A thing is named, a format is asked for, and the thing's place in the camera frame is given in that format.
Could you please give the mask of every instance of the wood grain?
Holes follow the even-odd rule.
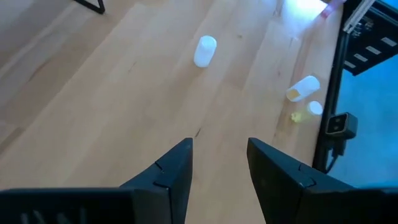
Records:
[[[187,223],[264,223],[248,137],[311,163],[320,118],[289,117],[324,102],[341,19],[299,2],[118,0],[104,16],[68,3],[1,57],[0,116],[24,131],[0,156],[0,188],[117,186],[194,137]],[[202,69],[205,34],[218,48]],[[322,90],[288,102],[311,73]]]

